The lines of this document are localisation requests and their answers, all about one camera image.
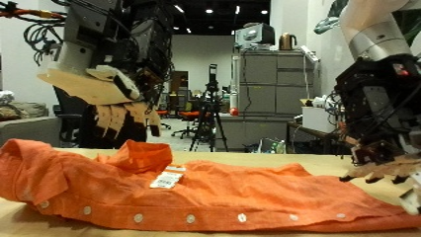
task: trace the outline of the metal cabinet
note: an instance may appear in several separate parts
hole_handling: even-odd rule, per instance
[[[239,70],[243,116],[301,114],[300,99],[320,93],[319,73],[299,50],[243,52]]]
[[[237,117],[221,117],[229,150],[261,138],[285,139],[287,122],[301,114],[300,99],[319,95],[319,76],[300,51],[245,51],[233,59],[239,88]],[[217,129],[216,150],[224,151]]]
[[[285,139],[289,118],[221,117],[229,151],[244,151],[245,145],[257,143],[263,137]],[[225,151],[223,136],[217,128],[216,151]]]

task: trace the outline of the ceiling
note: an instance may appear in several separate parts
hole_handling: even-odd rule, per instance
[[[173,8],[176,35],[231,36],[247,23],[269,24],[269,0],[176,0],[184,13]]]

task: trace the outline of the price tag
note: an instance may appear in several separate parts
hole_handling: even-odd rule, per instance
[[[180,167],[176,165],[167,166],[165,170],[160,173],[157,178],[153,180],[149,187],[153,189],[156,188],[172,189],[172,187],[176,185],[176,183],[181,179],[184,175],[184,171],[185,171],[184,167]]]

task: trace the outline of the camera tripod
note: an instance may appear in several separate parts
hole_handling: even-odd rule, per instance
[[[216,126],[217,126],[221,131],[221,139],[224,142],[225,151],[228,152],[227,137],[225,137],[224,127],[223,127],[221,118],[220,118],[220,111],[221,111],[220,103],[215,101],[213,92],[211,92],[209,101],[204,101],[203,105],[200,106],[199,125],[196,128],[195,136],[192,138],[189,151],[193,150],[195,143],[197,142],[199,144],[200,140],[207,138],[209,141],[211,152],[213,152],[215,143],[216,143]]]
[[[216,126],[220,127],[224,147],[225,147],[225,151],[228,151],[227,137],[225,137],[221,118],[220,118],[221,105],[216,101],[216,98],[215,98],[215,93],[219,91],[219,82],[216,80],[216,68],[217,68],[217,65],[211,64],[209,83],[207,84],[207,91],[205,91],[205,94],[207,92],[211,93],[211,98],[209,98],[209,101],[207,101],[204,97],[204,101],[201,102],[201,105],[200,105],[199,125],[197,125],[196,133],[193,136],[192,144],[189,146],[189,151],[193,150],[196,141],[199,144],[200,140],[204,139],[205,137],[207,139],[209,139],[209,148],[211,148],[211,152],[213,152],[215,140],[216,140]]]

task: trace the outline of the white cable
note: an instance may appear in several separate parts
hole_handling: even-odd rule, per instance
[[[297,130],[300,129],[301,126],[303,126],[303,125],[300,125],[297,128],[295,128],[293,135],[292,135],[291,145],[292,145],[292,152],[293,152],[293,154],[296,153],[296,152],[295,152],[295,145],[293,145],[293,142],[295,142],[295,135],[296,135]]]
[[[309,100],[311,99],[311,93],[309,93],[309,89],[308,89],[305,54],[304,54],[303,58],[304,58],[304,80],[305,80],[307,99]]]

